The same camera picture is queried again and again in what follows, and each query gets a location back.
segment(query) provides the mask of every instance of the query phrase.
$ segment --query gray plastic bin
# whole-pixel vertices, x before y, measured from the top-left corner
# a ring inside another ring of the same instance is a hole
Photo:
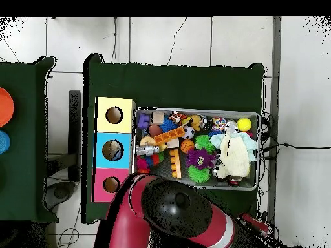
[[[143,110],[138,109],[135,112],[136,120],[138,121],[140,113],[150,114],[152,111],[161,111],[167,115],[170,115],[172,111],[177,111],[178,113],[183,113],[188,116],[193,114],[201,114],[209,117],[223,117],[225,119],[234,119],[237,121],[239,118],[249,118],[251,120],[251,132],[253,133],[253,140],[257,141],[257,151],[254,152],[257,158],[257,161],[251,163],[251,170],[249,178],[243,178],[239,187],[230,187],[226,181],[219,182],[213,176],[210,177],[206,183],[195,183],[193,182],[187,172],[186,159],[187,154],[184,154],[179,149],[180,154],[180,166],[182,172],[181,179],[174,179],[171,175],[171,163],[169,149],[166,149],[164,152],[164,160],[162,163],[153,167],[151,173],[163,176],[170,180],[176,180],[181,183],[188,185],[194,185],[197,188],[207,188],[207,189],[222,189],[222,190],[236,190],[236,191],[252,191],[258,186],[259,182],[259,159],[260,159],[260,135],[261,135],[261,116],[258,113],[254,112],[234,112],[234,111],[218,111],[218,110],[194,110],[194,109],[171,109],[171,108],[156,108],[155,110]],[[196,132],[195,136],[203,134],[202,132]],[[142,135],[141,130],[137,128],[134,145],[139,144],[140,136]],[[133,171],[137,171],[135,160],[133,161]]]

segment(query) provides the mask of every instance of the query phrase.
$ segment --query orange building block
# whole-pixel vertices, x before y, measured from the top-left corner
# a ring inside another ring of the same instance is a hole
[[[177,129],[170,130],[168,132],[162,133],[160,135],[157,135],[154,137],[154,140],[156,142],[155,145],[159,145],[161,143],[165,143],[167,141],[176,139],[178,137],[182,137],[185,135],[183,127],[179,127]]]
[[[172,175],[174,178],[180,179],[182,177],[182,173],[180,171],[180,160],[179,160],[179,151],[178,149],[172,149],[170,150],[170,162]]]

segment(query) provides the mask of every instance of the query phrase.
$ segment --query pink box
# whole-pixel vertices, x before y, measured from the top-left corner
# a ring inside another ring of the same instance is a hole
[[[94,202],[110,203],[116,193],[109,193],[103,188],[103,182],[108,177],[116,177],[122,184],[126,177],[130,174],[129,169],[103,169],[96,168],[96,176],[94,182]]]

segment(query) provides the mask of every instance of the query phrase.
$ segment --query green table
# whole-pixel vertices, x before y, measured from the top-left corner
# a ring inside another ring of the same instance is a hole
[[[106,217],[108,203],[91,202],[92,152],[94,134],[94,98],[129,98],[137,107],[234,110],[261,113],[261,64],[249,68],[153,66],[137,63],[103,63],[99,54],[84,62],[82,221]],[[257,190],[199,190],[228,214],[256,214]]]
[[[11,139],[0,155],[0,220],[56,222],[43,205],[46,186],[46,76],[55,59],[32,64],[0,63],[0,87],[14,100],[14,115],[0,130]]]

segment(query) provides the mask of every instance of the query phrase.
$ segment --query blue box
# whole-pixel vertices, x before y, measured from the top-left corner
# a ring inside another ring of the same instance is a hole
[[[108,141],[119,141],[123,145],[123,156],[117,161],[109,161],[102,154],[103,145]],[[131,135],[120,133],[96,133],[96,167],[130,169]]]

